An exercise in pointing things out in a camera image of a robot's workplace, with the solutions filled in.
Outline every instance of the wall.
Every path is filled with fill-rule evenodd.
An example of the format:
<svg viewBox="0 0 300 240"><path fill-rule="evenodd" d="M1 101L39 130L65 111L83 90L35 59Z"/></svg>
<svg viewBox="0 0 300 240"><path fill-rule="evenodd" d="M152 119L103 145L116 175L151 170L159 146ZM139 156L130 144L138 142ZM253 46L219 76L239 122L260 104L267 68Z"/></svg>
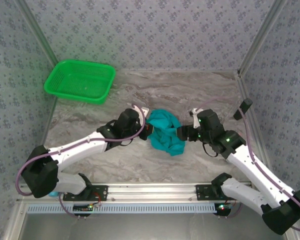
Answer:
<svg viewBox="0 0 300 240"><path fill-rule="evenodd" d="M48 124L52 67L13 0L0 1L0 239L14 205L15 177Z"/></svg>
<svg viewBox="0 0 300 240"><path fill-rule="evenodd" d="M27 0L59 60L236 70L273 0Z"/></svg>
<svg viewBox="0 0 300 240"><path fill-rule="evenodd" d="M244 79L273 170L300 189L300 0L288 1Z"/></svg>

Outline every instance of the gray marble surface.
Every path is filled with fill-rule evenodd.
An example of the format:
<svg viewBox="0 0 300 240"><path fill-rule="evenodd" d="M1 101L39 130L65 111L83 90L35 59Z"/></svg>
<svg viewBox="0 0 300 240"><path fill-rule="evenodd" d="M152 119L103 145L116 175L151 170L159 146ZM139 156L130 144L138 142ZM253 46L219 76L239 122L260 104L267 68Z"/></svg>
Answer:
<svg viewBox="0 0 300 240"><path fill-rule="evenodd" d="M206 107L221 118L225 129L245 134L242 121L232 118L240 94L234 74L212 72L128 72L119 71L103 105L58 99L46 147L57 147L83 138L112 119L117 119L129 103L151 110L165 109L189 124L189 109L215 96L229 97ZM207 151L213 154L208 146ZM187 142L182 155L170 156L156 150L150 140L135 138L127 147L92 155L64 170L85 174L92 182L209 182L221 173L239 181L247 177L222 157L207 156L200 142Z"/></svg>

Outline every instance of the cable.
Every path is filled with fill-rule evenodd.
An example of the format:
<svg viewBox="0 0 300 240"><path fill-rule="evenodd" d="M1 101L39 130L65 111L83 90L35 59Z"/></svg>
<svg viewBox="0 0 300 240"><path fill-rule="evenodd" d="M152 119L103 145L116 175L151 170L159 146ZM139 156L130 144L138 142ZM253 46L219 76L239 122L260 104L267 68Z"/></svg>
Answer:
<svg viewBox="0 0 300 240"><path fill-rule="evenodd" d="M237 216L240 212L241 212L241 209L242 209L242 207L243 207L243 204L242 203L240 203L240 206L239 206L239 208L235 211L235 213L233 213L233 214L231 214L231 215L229 215L229 216L221 216L221 218L222 219L231 219L231 218L234 218L235 216Z"/></svg>
<svg viewBox="0 0 300 240"><path fill-rule="evenodd" d="M101 207L102 203L101 203L101 197L100 197L100 195L99 195L96 191L93 192L93 194L96 195L96 196L98 197L98 202L95 202L95 203L93 203L92 205L94 206L94 205L100 203L99 207Z"/></svg>
<svg viewBox="0 0 300 240"><path fill-rule="evenodd" d="M241 212L242 207L243 207L243 204L240 203L240 206L239 206L239 208L237 209L237 211L236 211L234 214L231 214L230 216L227 216L226 218L227 218L227 219L231 219L231 218L234 218L235 216L237 216L237 215Z"/></svg>
<svg viewBox="0 0 300 240"><path fill-rule="evenodd" d="M232 207L234 207L236 205L236 203L237 203L237 200L235 199L234 200L234 204L232 205Z"/></svg>
<svg viewBox="0 0 300 240"><path fill-rule="evenodd" d="M245 127L245 132L246 132L246 142L247 142L247 146L248 146L248 150L249 150L249 154L250 154L250 157L254 163L254 165L256 166L256 168L265 176L266 179L268 179L276 188L279 189L279 191L281 193L284 193L286 196L288 196L292 201L295 202L295 204L297 204L299 207L300 207L300 202L294 197L292 196L290 193L288 193L285 189L283 189L279 184L277 184L261 167L260 165L258 164L258 162L256 161L255 157L254 157L254 154L253 154L253 151L252 151L252 145L251 145L251 142L250 142L250 132L249 132L249 128L248 128L248 123L247 123L247 119L246 119L246 116L244 115L244 113L242 112L242 110L240 109L240 107L238 108L241 116L242 116L242 119L243 119L243 122L244 122L244 127ZM292 226L291 227L292 229L294 230L297 230L300 232L300 228L298 227L295 227L295 226Z"/></svg>
<svg viewBox="0 0 300 240"><path fill-rule="evenodd" d="M203 146L204 152L205 152L209 157L211 157L211 158L216 158L216 157L218 157L218 155L219 155L218 153L215 153L215 156L212 156L212 155L210 155L210 154L207 152L205 145L202 144L202 146Z"/></svg>
<svg viewBox="0 0 300 240"><path fill-rule="evenodd" d="M65 211L66 214L68 214L70 217L75 218L75 219L78 219L78 220L79 220L79 219L85 219L85 218L86 218L85 216L76 216L76 215L74 215L73 213L69 212L69 211L66 209L65 205L63 204L63 202L62 202L62 200L61 200L61 195L62 195L62 193L60 192L60 193L59 193L59 203L60 203L60 205L61 205L63 211Z"/></svg>
<svg viewBox="0 0 300 240"><path fill-rule="evenodd" d="M138 105L136 104L132 104L132 107L136 106L140 112L141 112L141 115L142 115L142 126L140 128L140 130L135 133L134 135L132 136L129 136L129 137L126 137L126 138L122 138L122 139L110 139L110 138L101 138L101 137L95 137L95 138L90 138L90 142L93 142L93 141L105 141L105 142L123 142L123 141L127 141L127 140L131 140L135 137L137 137L141 132L142 130L144 129L145 127L145 124L146 124L146 117L145 117L145 114L144 114L144 111L141 109L141 107L139 107ZM25 170L25 168L33 163L34 161L38 160L38 159L42 159L42 158L46 158L46 157L49 157L49 156L52 156L52 155L56 155L56 154L60 154L60 153L63 153L63 152L66 152L70 149L73 149L73 148L76 148L82 144L85 144L85 143L89 143L88 140L83 140L83 141L80 141L74 145L71 145L71 146L68 146L66 148L63 148L61 149L60 151L54 151L54 152L49 152L49 153L45 153L45 154L42 154L42 155L39 155L39 156L35 156L33 158L31 158L30 160L28 160L21 168L20 170L18 171L17 175L16 175L16 178L15 178L15 189L16 191L22 195L22 196L31 196L32 195L32 192L23 192L21 191L20 187L19 187L19 179L20 179L20 176L22 174L22 172Z"/></svg>
<svg viewBox="0 0 300 240"><path fill-rule="evenodd" d="M130 145L132 143L132 141L133 141L133 139L131 139L131 141L128 144L126 144L126 145L120 144L120 146L126 147L126 146Z"/></svg>

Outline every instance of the black bracket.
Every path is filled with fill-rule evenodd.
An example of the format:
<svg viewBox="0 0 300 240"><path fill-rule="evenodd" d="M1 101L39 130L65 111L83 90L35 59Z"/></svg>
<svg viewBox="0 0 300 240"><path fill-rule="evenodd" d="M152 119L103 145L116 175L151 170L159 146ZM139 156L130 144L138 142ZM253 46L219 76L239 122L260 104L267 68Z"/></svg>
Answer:
<svg viewBox="0 0 300 240"><path fill-rule="evenodd" d="M196 199L198 201L234 200L233 198L226 196L221 189L221 185L224 184L224 181L230 178L232 178L231 175L227 173L221 173L211 181L211 184L196 185Z"/></svg>
<svg viewBox="0 0 300 240"><path fill-rule="evenodd" d="M27 161L34 157L47 154L49 151L43 146L36 146ZM58 161L51 156L43 157L30 163L21 173L35 198L42 198L52 192L58 180Z"/></svg>
<svg viewBox="0 0 300 240"><path fill-rule="evenodd" d="M107 185L92 185L91 194L89 196L74 195L72 193L67 193L63 195L63 201L75 201L75 202L98 202L99 196L101 201L106 201L108 197Z"/></svg>
<svg viewBox="0 0 300 240"><path fill-rule="evenodd" d="M300 203L300 190L293 194ZM276 234L283 235L293 224L300 219L300 207L292 200L282 202L281 206L271 208L268 204L261 205L262 219Z"/></svg>
<svg viewBox="0 0 300 240"><path fill-rule="evenodd" d="M176 135L181 141L197 141L199 140L199 131L193 125L184 125L176 129Z"/></svg>
<svg viewBox="0 0 300 240"><path fill-rule="evenodd" d="M217 194L214 186L211 184L195 185L196 199L198 201L226 201L234 200L224 194Z"/></svg>
<svg viewBox="0 0 300 240"><path fill-rule="evenodd" d="M241 109L241 111L242 111L243 114L246 114L246 112L248 111L248 109L251 107L252 103L253 102L252 102L252 100L250 98L246 98L245 100L243 100L243 102L240 104L240 107L239 107ZM242 119L242 116L241 116L239 110L237 110L235 112L235 114L233 115L233 118L235 120L237 120L237 121L240 120L240 119Z"/></svg>
<svg viewBox="0 0 300 240"><path fill-rule="evenodd" d="M154 126L150 123L144 125L143 130L139 134L139 138L146 141L147 138L154 132Z"/></svg>

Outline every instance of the floor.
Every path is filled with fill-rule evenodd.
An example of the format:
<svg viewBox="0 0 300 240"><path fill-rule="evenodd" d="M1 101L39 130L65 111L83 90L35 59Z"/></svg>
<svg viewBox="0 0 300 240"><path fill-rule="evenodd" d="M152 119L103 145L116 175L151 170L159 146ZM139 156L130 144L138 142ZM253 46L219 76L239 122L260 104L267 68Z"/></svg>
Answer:
<svg viewBox="0 0 300 240"><path fill-rule="evenodd" d="M245 138L243 122L232 118L241 102L232 72L118 71L103 105L58 99L45 146L57 147L89 135L117 119L129 103L168 110L182 124L190 124L189 109L215 96L229 99L212 102L207 108L218 114L225 129ZM207 156L199 142L187 142L184 154L171 157L152 148L149 140L137 138L129 146L87 157L64 172L83 173L91 182L209 182L221 173L248 180L222 157Z"/></svg>
<svg viewBox="0 0 300 240"><path fill-rule="evenodd" d="M28 214L20 240L283 240L260 216L243 207L234 218L211 213L98 214L76 220L66 214Z"/></svg>

